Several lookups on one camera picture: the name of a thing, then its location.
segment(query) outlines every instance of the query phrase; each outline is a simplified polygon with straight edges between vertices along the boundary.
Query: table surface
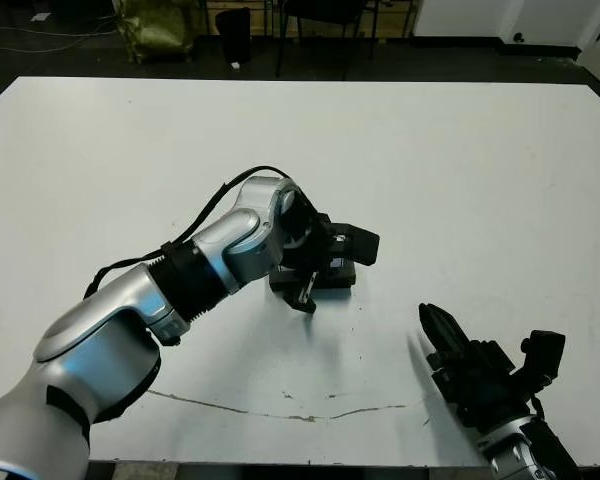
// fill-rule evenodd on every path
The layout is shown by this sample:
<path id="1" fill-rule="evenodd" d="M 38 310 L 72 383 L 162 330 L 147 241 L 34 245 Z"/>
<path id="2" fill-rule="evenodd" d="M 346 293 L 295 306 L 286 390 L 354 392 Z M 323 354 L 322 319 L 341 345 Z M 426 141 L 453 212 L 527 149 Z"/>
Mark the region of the table surface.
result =
<path id="1" fill-rule="evenodd" d="M 420 302 L 520 365 L 562 332 L 541 393 L 600 464 L 600 99 L 585 86 L 20 78 L 0 96 L 0 395 L 96 269 L 179 234 L 224 180 L 287 171 L 380 234 L 313 318 L 261 280 L 165 348 L 92 458 L 480 465 L 430 379 Z M 212 215 L 217 218 L 235 194 Z"/>

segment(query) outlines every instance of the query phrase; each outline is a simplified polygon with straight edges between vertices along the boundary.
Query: silver robotic arm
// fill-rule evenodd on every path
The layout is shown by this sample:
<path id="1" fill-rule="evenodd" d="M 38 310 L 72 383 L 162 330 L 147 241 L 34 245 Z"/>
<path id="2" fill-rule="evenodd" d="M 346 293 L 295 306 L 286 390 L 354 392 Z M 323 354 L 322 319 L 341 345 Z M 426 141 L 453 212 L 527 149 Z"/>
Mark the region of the silver robotic arm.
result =
<path id="1" fill-rule="evenodd" d="M 177 345 L 196 316 L 266 276 L 285 255 L 329 245 L 316 215 L 292 180 L 252 177 L 218 221 L 166 244 L 158 261 L 137 265 L 60 317 L 24 378 L 0 398 L 0 471 L 82 478 L 91 425 L 120 416 L 158 374 L 154 339 Z"/>

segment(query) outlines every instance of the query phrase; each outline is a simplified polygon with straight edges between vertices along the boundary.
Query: black trash can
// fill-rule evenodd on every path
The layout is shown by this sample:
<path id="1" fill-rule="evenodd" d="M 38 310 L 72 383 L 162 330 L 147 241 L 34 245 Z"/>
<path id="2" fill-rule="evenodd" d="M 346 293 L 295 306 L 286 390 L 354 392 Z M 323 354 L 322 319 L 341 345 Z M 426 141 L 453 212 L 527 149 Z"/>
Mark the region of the black trash can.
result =
<path id="1" fill-rule="evenodd" d="M 248 8 L 227 10 L 216 15 L 224 58 L 227 62 L 246 63 L 251 60 L 251 11 Z"/>

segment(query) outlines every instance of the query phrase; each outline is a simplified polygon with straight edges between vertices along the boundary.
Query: dark floor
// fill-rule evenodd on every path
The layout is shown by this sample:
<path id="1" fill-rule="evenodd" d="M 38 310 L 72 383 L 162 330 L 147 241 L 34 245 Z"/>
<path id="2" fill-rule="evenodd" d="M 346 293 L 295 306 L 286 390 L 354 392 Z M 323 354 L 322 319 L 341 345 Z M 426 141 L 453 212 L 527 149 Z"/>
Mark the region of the dark floor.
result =
<path id="1" fill-rule="evenodd" d="M 10 25 L 46 32 L 100 32 L 114 29 L 114 23 L 87 22 L 67 25 L 53 20 L 29 22 L 32 7 L 7 8 L 0 0 L 0 26 Z M 75 37 L 34 35 L 0 31 L 0 47 L 18 50 L 63 48 Z M 0 93 L 20 75 L 196 78 L 232 80 L 275 80 L 274 63 L 278 42 L 254 38 L 252 61 L 239 72 L 231 70 L 217 38 L 200 37 L 192 60 L 131 64 L 120 36 L 87 38 L 78 44 L 48 53 L 20 53 L 0 50 Z M 348 43 L 339 40 L 288 43 L 281 80 L 340 80 Z M 598 82 L 585 69 L 566 58 L 500 54 L 490 47 L 416 47 L 408 41 L 376 45 L 375 57 L 368 59 L 368 43 L 360 43 L 351 61 L 348 81 L 418 82 L 525 82 L 587 84 L 600 95 Z"/>

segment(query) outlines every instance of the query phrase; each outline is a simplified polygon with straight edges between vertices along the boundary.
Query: chair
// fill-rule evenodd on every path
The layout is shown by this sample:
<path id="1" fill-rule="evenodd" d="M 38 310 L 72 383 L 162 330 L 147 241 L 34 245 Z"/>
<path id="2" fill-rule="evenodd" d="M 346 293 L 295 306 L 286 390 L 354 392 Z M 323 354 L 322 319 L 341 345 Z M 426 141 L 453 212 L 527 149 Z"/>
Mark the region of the chair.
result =
<path id="1" fill-rule="evenodd" d="M 282 69 L 282 57 L 284 55 L 285 36 L 289 17 L 296 17 L 298 22 L 298 38 L 302 40 L 302 19 L 315 20 L 318 22 L 334 23 L 342 25 L 342 38 L 346 33 L 347 25 L 353 24 L 353 40 L 358 37 L 360 19 L 364 13 L 367 0 L 278 0 L 280 9 L 280 50 L 278 52 L 278 63 L 276 66 L 276 77 L 280 76 Z M 378 20 L 379 0 L 375 0 L 373 8 L 373 29 L 371 33 L 371 50 L 369 58 L 373 57 L 373 44 L 376 38 L 376 25 Z M 346 80 L 349 63 L 353 49 L 349 52 L 342 80 Z"/>

